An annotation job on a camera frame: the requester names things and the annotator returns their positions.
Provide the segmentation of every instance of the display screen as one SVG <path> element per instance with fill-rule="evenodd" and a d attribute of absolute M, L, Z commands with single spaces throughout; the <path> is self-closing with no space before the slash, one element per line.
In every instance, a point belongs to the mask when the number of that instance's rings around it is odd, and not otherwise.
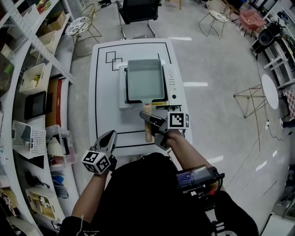
<path fill-rule="evenodd" d="M 198 169 L 192 169 L 180 174 L 177 174 L 177 180 L 178 184 L 181 186 L 188 186 L 188 185 L 194 185 L 199 182 L 200 179 L 210 177 L 211 173 L 207 169 L 206 166 L 203 166 Z"/>

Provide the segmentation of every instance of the black and white marker cube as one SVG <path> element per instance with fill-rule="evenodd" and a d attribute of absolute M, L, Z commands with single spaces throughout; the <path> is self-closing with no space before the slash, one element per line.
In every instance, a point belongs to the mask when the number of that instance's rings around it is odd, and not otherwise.
<path fill-rule="evenodd" d="M 189 115 L 185 112 L 168 112 L 169 130 L 187 130 L 189 128 Z"/>
<path fill-rule="evenodd" d="M 81 162 L 89 172 L 101 175 L 111 165 L 105 153 L 86 151 Z"/>

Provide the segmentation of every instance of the white floor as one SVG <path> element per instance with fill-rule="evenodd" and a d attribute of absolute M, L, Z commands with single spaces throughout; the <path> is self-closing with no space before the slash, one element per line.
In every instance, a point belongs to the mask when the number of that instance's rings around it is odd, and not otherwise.
<path fill-rule="evenodd" d="M 224 186 L 234 201 L 250 214 L 259 230 L 263 227 L 272 206 L 280 195 L 287 178 L 290 159 L 290 137 L 284 142 L 271 137 L 269 130 L 262 130 L 266 123 L 264 109 L 258 111 L 260 130 L 260 151 L 255 116 L 245 119 L 233 94 L 260 84 L 260 75 L 268 74 L 263 65 L 267 60 L 260 54 L 258 63 L 249 50 L 249 35 L 229 22 L 224 28 L 222 38 L 215 32 L 205 37 L 198 22 L 207 14 L 207 9 L 193 1 L 183 0 L 183 8 L 178 3 L 164 2 L 159 7 L 159 18 L 150 25 L 158 38 L 190 37 L 191 41 L 173 40 L 183 82 L 208 83 L 206 87 L 185 87 L 194 147 L 219 172 L 225 173 Z M 202 21 L 204 31 L 209 30 L 211 19 Z M 94 17 L 94 25 L 101 32 L 100 43 L 123 38 L 120 32 L 118 11 L 115 4 L 100 10 Z M 151 35 L 146 23 L 124 25 L 127 37 L 142 34 Z M 93 39 L 84 41 L 77 52 L 91 52 L 96 44 Z M 72 62 L 71 72 L 75 82 L 69 89 L 69 118 L 77 163 L 73 165 L 76 184 L 81 193 L 91 174 L 80 164 L 85 150 L 89 148 L 88 131 L 88 85 L 91 56 Z M 273 136 L 284 138 L 289 130 L 281 130 L 278 118 L 286 114 L 286 105 L 280 100 L 277 110 L 266 105 Z M 128 158 L 118 160 L 119 165 Z"/>

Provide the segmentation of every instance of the pink chair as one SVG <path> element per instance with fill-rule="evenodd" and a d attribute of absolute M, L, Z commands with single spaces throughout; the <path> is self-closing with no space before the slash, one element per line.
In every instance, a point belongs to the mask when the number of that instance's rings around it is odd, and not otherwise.
<path fill-rule="evenodd" d="M 266 24 L 266 22 L 254 9 L 241 10 L 238 21 L 240 22 L 242 27 L 245 29 L 244 36 L 247 30 L 251 30 L 252 31 L 251 37 L 252 37 L 253 31 L 256 31 L 258 28 Z"/>

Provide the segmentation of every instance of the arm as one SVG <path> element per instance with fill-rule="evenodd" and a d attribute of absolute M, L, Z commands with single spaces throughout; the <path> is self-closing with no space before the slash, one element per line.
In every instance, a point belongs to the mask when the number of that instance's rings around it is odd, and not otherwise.
<path fill-rule="evenodd" d="M 82 195 L 76 202 L 72 212 L 72 216 L 81 218 L 83 215 L 83 220 L 91 223 L 92 218 L 100 203 L 101 195 L 105 189 L 107 174 L 108 171 L 106 171 L 102 175 L 94 174 L 92 176 Z"/>
<path fill-rule="evenodd" d="M 200 165 L 208 168 L 212 165 L 181 135 L 178 130 L 168 132 L 167 146 L 172 148 L 181 167 L 186 170 Z M 218 183 L 212 184 L 212 189 L 217 189 Z"/>

